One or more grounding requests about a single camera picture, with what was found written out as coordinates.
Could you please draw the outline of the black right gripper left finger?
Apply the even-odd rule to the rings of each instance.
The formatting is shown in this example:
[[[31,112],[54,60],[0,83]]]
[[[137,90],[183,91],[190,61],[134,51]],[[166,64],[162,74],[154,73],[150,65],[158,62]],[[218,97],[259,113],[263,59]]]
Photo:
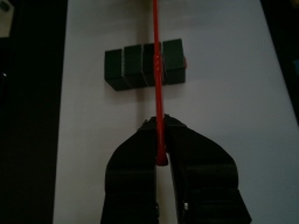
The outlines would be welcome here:
[[[118,146],[106,170],[101,224],[158,224],[155,118]]]

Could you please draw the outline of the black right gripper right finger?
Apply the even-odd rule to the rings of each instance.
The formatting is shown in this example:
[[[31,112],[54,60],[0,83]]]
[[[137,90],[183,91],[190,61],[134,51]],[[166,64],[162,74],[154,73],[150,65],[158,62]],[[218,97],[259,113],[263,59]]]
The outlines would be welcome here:
[[[234,158],[177,118],[165,124],[178,223],[251,224]]]

